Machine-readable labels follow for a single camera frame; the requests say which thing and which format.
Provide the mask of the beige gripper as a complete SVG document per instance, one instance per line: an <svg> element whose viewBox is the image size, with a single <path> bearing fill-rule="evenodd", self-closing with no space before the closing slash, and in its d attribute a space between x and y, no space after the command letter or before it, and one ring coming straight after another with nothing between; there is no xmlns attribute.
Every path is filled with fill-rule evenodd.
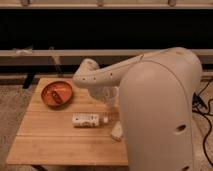
<svg viewBox="0 0 213 171"><path fill-rule="evenodd" d="M92 98L103 103L114 100L117 95L117 89L115 87L93 87L89 88L88 92Z"/></svg>

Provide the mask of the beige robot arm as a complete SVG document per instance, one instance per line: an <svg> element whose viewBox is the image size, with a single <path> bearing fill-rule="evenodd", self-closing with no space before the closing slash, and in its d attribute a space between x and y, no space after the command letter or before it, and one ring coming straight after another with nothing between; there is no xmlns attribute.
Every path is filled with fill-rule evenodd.
<svg viewBox="0 0 213 171"><path fill-rule="evenodd" d="M195 171L192 99L201 75L197 55L175 47L105 68L85 59L73 82L88 90L119 88L130 171Z"/></svg>

